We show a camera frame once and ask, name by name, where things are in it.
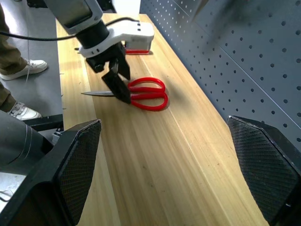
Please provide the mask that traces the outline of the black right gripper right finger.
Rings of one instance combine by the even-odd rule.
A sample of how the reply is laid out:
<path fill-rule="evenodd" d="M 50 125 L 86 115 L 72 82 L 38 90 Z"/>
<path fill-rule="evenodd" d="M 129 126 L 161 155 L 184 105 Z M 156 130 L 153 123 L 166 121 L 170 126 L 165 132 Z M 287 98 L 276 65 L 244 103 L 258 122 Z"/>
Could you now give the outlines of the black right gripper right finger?
<path fill-rule="evenodd" d="M 229 116 L 248 188 L 269 226 L 301 226 L 301 152 L 275 127 Z"/>

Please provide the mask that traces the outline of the olive trouser leg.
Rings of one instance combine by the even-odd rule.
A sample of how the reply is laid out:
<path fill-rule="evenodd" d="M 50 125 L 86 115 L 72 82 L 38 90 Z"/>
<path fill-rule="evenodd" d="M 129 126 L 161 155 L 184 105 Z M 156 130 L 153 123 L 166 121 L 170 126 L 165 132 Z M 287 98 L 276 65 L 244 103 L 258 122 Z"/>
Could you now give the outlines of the olive trouser leg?
<path fill-rule="evenodd" d="M 0 4 L 0 32 L 9 33 L 5 22 L 5 15 Z M 0 73 L 3 75 L 15 74 L 27 66 L 27 61 L 21 57 L 18 48 L 10 45 L 8 37 L 0 34 Z"/>
<path fill-rule="evenodd" d="M 16 100 L 11 95 L 10 91 L 0 82 L 0 110 L 8 113 L 12 110 L 15 104 Z"/>

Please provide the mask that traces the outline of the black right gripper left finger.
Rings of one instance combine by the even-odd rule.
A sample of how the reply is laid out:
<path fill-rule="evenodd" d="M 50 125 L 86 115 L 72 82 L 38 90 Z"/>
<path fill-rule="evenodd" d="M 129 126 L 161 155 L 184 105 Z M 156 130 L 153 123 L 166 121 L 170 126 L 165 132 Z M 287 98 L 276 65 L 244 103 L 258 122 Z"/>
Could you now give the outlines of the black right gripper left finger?
<path fill-rule="evenodd" d="M 92 183 L 101 121 L 66 130 L 0 212 L 0 226 L 76 226 Z"/>

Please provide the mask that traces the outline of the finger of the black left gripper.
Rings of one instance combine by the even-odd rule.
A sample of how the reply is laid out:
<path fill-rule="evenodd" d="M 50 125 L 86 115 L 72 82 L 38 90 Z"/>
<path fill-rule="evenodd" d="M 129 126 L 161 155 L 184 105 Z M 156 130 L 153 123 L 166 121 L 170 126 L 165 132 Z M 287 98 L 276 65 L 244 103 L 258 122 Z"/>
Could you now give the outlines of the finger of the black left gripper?
<path fill-rule="evenodd" d="M 126 50 L 122 44 L 117 45 L 118 72 L 127 80 L 130 80 L 130 67 L 126 61 Z"/>
<path fill-rule="evenodd" d="M 119 77 L 118 61 L 109 62 L 109 71 L 102 77 L 102 80 L 118 100 L 130 104 L 130 91 L 126 84 Z"/>

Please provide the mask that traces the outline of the grey rounded robot body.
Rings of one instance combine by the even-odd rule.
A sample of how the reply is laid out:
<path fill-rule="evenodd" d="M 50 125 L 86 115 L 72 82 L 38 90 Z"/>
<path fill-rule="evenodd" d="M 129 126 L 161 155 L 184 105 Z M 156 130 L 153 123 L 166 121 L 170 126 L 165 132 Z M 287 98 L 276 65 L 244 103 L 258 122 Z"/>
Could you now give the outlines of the grey rounded robot body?
<path fill-rule="evenodd" d="M 27 175 L 52 148 L 32 127 L 0 111 L 0 172 Z"/>

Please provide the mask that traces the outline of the red-handled scissors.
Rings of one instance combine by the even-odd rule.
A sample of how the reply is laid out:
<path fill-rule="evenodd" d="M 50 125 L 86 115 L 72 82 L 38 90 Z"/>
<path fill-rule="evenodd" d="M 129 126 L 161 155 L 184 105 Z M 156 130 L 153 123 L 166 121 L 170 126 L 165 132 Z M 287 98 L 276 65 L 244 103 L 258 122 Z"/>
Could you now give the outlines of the red-handled scissors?
<path fill-rule="evenodd" d="M 130 91 L 131 103 L 137 108 L 146 111 L 161 111 L 167 107 L 168 95 L 166 93 L 166 86 L 163 81 L 153 77 L 141 77 L 126 84 Z M 109 91 L 87 91 L 82 92 L 83 95 L 96 97 L 114 97 L 113 93 Z M 153 100 L 162 99 L 163 102 L 159 105 L 143 105 L 139 100 Z"/>

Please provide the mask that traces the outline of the grey perforated pegboard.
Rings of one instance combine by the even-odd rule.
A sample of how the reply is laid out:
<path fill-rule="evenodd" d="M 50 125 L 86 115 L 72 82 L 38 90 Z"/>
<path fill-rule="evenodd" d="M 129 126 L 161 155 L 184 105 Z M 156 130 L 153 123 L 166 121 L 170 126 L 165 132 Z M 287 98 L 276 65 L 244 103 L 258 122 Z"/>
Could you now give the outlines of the grey perforated pegboard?
<path fill-rule="evenodd" d="M 301 150 L 301 0 L 141 0 L 220 115 L 280 130 Z"/>

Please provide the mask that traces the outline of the red and white tool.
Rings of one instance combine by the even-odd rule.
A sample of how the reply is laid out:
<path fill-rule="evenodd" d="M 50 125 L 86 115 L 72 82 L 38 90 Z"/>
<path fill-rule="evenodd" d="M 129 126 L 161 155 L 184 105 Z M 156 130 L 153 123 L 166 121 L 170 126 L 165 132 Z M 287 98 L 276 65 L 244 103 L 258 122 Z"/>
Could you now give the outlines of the red and white tool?
<path fill-rule="evenodd" d="M 134 44 L 126 41 L 124 42 L 124 48 L 127 55 L 147 55 L 150 53 L 150 50 L 143 47 L 137 47 Z"/>

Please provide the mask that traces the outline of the white sneaker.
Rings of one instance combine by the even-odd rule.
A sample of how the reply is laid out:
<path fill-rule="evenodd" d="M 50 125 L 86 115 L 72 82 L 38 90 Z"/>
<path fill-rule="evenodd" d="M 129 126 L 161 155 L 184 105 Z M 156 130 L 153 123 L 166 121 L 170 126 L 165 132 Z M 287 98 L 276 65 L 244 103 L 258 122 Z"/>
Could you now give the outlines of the white sneaker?
<path fill-rule="evenodd" d="M 27 61 L 27 65 L 21 71 L 14 73 L 12 75 L 3 75 L 0 73 L 0 78 L 2 78 L 5 81 L 10 81 L 10 80 L 14 80 L 14 79 L 26 76 L 26 75 L 41 73 L 41 72 L 45 71 L 48 67 L 47 62 L 44 60 L 28 60 L 28 59 L 26 59 L 26 61 Z"/>
<path fill-rule="evenodd" d="M 25 106 L 25 104 L 21 102 L 16 102 L 8 114 L 21 121 L 38 119 L 42 117 L 39 112 Z"/>

